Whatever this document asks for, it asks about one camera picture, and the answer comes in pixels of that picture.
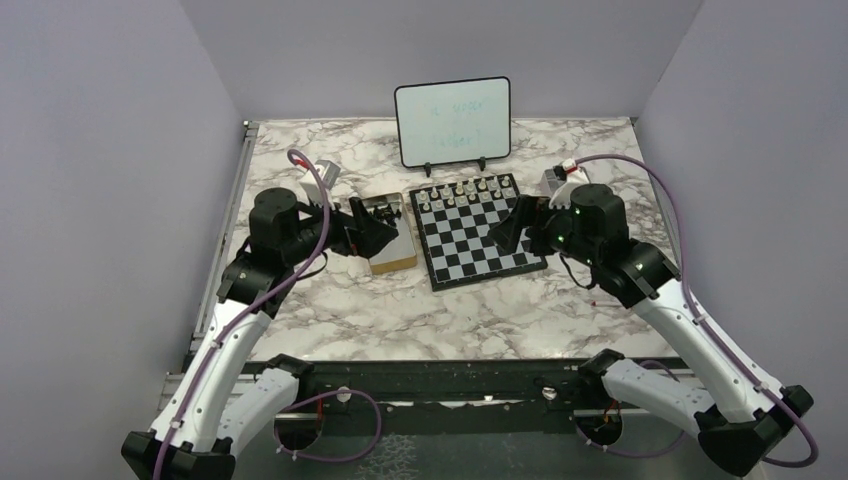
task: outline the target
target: purple cable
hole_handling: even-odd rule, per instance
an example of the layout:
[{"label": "purple cable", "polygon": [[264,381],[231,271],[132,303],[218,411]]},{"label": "purple cable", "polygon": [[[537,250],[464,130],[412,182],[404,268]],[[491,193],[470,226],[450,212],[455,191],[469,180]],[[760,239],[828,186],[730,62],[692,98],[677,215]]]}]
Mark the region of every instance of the purple cable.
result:
[{"label": "purple cable", "polygon": [[362,451],[360,451],[359,453],[355,453],[353,455],[348,455],[347,457],[336,457],[336,458],[321,457],[321,456],[318,456],[318,455],[311,455],[309,453],[300,453],[299,451],[298,452],[292,451],[292,450],[289,450],[288,448],[286,448],[285,446],[283,446],[283,442],[282,442],[282,440],[280,440],[280,435],[277,432],[277,429],[275,427],[274,428],[274,438],[277,439],[277,444],[279,444],[279,446],[280,446],[277,449],[277,453],[285,452],[289,455],[292,455],[292,457],[295,458],[295,459],[296,458],[305,458],[307,460],[315,460],[316,462],[324,462],[324,463],[352,462],[354,460],[359,460],[360,458],[364,457],[365,455],[368,455],[369,453],[371,453],[371,451],[374,450],[374,447],[377,446],[377,442],[380,441],[380,433],[383,431],[383,416],[380,414],[380,406],[377,405],[377,401],[374,400],[370,395],[368,395],[365,392],[361,392],[359,390],[333,390],[332,392],[324,392],[324,393],[315,395],[314,397],[307,398],[306,400],[304,400],[302,402],[298,402],[298,403],[295,403],[293,405],[289,405],[288,407],[284,408],[283,411],[288,412],[288,411],[291,411],[291,410],[297,410],[298,408],[300,408],[304,405],[308,405],[312,402],[317,402],[318,400],[322,400],[322,399],[327,398],[327,397],[332,397],[334,395],[345,395],[345,394],[359,395],[360,397],[364,398],[365,400],[368,400],[368,403],[370,403],[371,406],[374,407],[374,413],[377,414],[377,431],[374,432],[374,437],[368,443],[368,446],[366,446],[364,449],[362,449]]},{"label": "purple cable", "polygon": [[[668,197],[668,201],[671,204],[672,214],[674,215],[674,218],[677,223],[677,238],[678,243],[680,244],[680,283],[681,288],[683,290],[683,298],[686,300],[686,304],[692,311],[692,315],[694,315],[695,318],[701,316],[701,312],[698,310],[697,304],[692,298],[692,291],[689,288],[689,275],[687,274],[688,272],[684,267],[686,263],[684,260],[687,258],[687,250],[686,242],[684,241],[683,236],[683,224],[680,222],[680,219],[677,218],[677,212],[679,212],[679,210],[677,209],[677,205],[674,201],[674,198],[671,196],[671,191],[666,187],[665,183],[663,183],[660,177],[657,176],[656,172],[654,172],[650,167],[640,162],[639,160],[636,160],[635,158],[629,157],[627,155],[620,155],[616,153],[590,155],[588,157],[577,159],[574,163],[576,165],[580,165],[594,160],[606,159],[621,160],[623,162],[631,163],[642,168],[648,173],[648,175],[651,176],[651,178],[656,180],[656,182],[660,185],[660,188],[662,188],[663,192],[665,192],[665,195],[666,197]],[[807,425],[801,420],[800,417],[798,417],[798,415],[795,414],[795,412],[792,411],[791,408],[789,408],[788,405],[786,405],[786,403],[780,397],[775,395],[774,392],[772,392],[769,388],[763,386],[762,381],[757,378],[757,375],[750,368],[748,368],[748,366],[745,365],[745,362],[743,362],[742,359],[740,359],[736,355],[736,353],[734,353],[733,350],[730,349],[727,343],[725,343],[724,340],[719,337],[718,333],[716,333],[716,331],[710,326],[710,324],[707,323],[706,319],[702,320],[699,325],[703,327],[704,331],[707,333],[707,336],[709,336],[713,343],[719,348],[719,350],[721,350],[722,353],[727,356],[730,362],[733,363],[733,365],[736,366],[736,368],[739,369],[739,371],[742,372],[743,375],[745,375],[745,378],[751,381],[751,383],[753,383],[754,385],[760,386],[762,388],[763,395],[765,395],[766,398],[768,398],[772,403],[777,405],[777,407],[780,408],[780,410],[782,410],[783,413],[785,413],[786,416],[788,416],[792,420],[792,422],[798,427],[798,431],[801,432],[801,435],[804,436],[804,439],[810,446],[810,455],[804,460],[786,461],[764,458],[763,461],[768,464],[784,468],[804,468],[815,463],[815,461],[819,457],[819,446],[818,443],[816,443],[816,439],[813,438],[812,432],[810,432],[810,430],[807,428]]]},{"label": "purple cable", "polygon": [[[324,203],[324,222],[321,225],[321,235],[318,237],[318,243],[315,244],[315,250],[312,251],[312,254],[307,258],[300,268],[297,269],[289,278],[287,278],[283,283],[279,284],[272,290],[270,290],[265,295],[257,298],[253,303],[247,306],[244,310],[241,311],[238,315],[233,318],[233,320],[221,330],[221,333],[215,337],[215,342],[219,345],[223,344],[224,339],[230,334],[230,332],[235,329],[242,320],[244,320],[250,312],[256,310],[258,307],[262,306],[265,302],[273,298],[282,290],[288,288],[297,279],[312,265],[312,262],[321,255],[321,252],[324,250],[324,242],[327,241],[327,234],[330,231],[330,202],[327,197],[327,187],[324,185],[324,181],[321,180],[321,174],[318,173],[318,170],[315,169],[315,166],[312,165],[312,162],[306,158],[306,155],[301,153],[298,150],[291,149],[288,151],[288,158],[292,164],[298,165],[299,162],[295,160],[295,157],[299,158],[306,168],[312,173],[312,176],[315,177],[315,182],[318,184],[318,190],[321,192],[321,200]],[[191,383],[189,383],[188,388],[186,389],[185,397],[183,397],[180,402],[179,407],[177,408],[176,413],[174,414],[174,418],[171,423],[180,423],[182,422],[183,416],[185,415],[186,410],[188,409],[188,404],[191,401],[192,396],[197,390],[198,383],[200,379],[203,377],[203,374],[206,372],[206,369],[209,368],[209,364],[212,362],[212,357],[215,355],[219,349],[210,348],[207,350],[206,355],[203,356],[203,359],[200,362],[200,365],[197,367],[197,372],[194,377],[191,379]],[[167,433],[165,433],[165,438],[162,440],[162,445],[159,447],[159,453],[156,455],[156,464],[153,467],[153,478],[152,480],[160,480],[162,478],[162,466],[165,463],[165,454],[168,451],[168,446],[171,444],[171,440],[174,439],[174,435],[177,433],[177,429],[174,427],[169,427]]]},{"label": "purple cable", "polygon": [[[642,363],[639,364],[639,366],[641,366],[641,367],[646,367],[646,366],[649,366],[649,365],[653,365],[655,367],[658,367],[658,368],[665,370],[665,372],[668,373],[669,377],[673,378],[674,380],[676,380],[678,382],[680,381],[680,380],[677,379],[677,376],[674,375],[674,373],[672,373],[671,370],[669,370],[668,367],[666,367],[665,365],[663,365],[662,363],[660,363],[656,360],[644,360]],[[586,441],[587,445],[595,447],[598,450],[603,450],[604,453],[609,453],[610,455],[615,455],[617,457],[635,458],[635,459],[657,458],[657,457],[661,457],[661,456],[663,456],[667,453],[671,453],[674,449],[676,449],[677,447],[679,447],[683,443],[683,438],[686,436],[686,434],[683,432],[683,430],[681,430],[680,434],[677,435],[677,438],[675,438],[673,442],[671,442],[667,447],[665,447],[661,450],[657,450],[657,451],[654,451],[654,452],[630,452],[630,451],[627,451],[627,450],[618,450],[618,449],[609,448],[609,447],[604,449],[604,445],[601,445],[599,443],[593,442],[592,440],[589,440],[589,437],[587,437],[586,434],[583,433],[583,430],[580,430],[580,427],[577,427],[577,434],[580,436],[580,438],[582,438],[583,440]]]}]

